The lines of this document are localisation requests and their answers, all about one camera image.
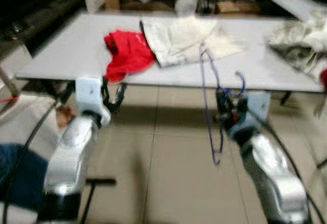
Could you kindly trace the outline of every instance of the table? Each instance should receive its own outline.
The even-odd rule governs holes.
[[[315,10],[327,10],[327,4],[314,0],[272,0],[302,21],[308,21]]]
[[[21,79],[75,80],[77,77],[101,77],[111,60],[103,37],[117,29],[140,31],[141,19],[169,24],[172,15],[127,15],[81,13],[64,28],[17,77]],[[248,89],[321,92],[321,85],[296,72],[266,44],[272,31],[282,23],[273,18],[217,18],[232,36],[247,44],[246,51],[215,61],[221,85],[240,88],[235,75],[240,71]],[[205,63],[206,84],[214,88],[216,80],[209,63]],[[143,73],[130,75],[132,85],[202,87],[200,64],[160,68],[152,66]]]

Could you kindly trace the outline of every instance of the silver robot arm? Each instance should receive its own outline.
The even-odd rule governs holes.
[[[38,223],[77,223],[87,162],[100,127],[110,122],[102,81],[80,78],[75,83],[79,116],[69,123],[49,162]]]
[[[220,120],[229,137],[240,146],[244,168],[255,184],[268,223],[307,223],[309,211],[303,183],[290,170],[284,153],[259,133],[261,124],[248,111],[265,121],[270,94],[252,92],[233,99],[218,91],[216,98]]]

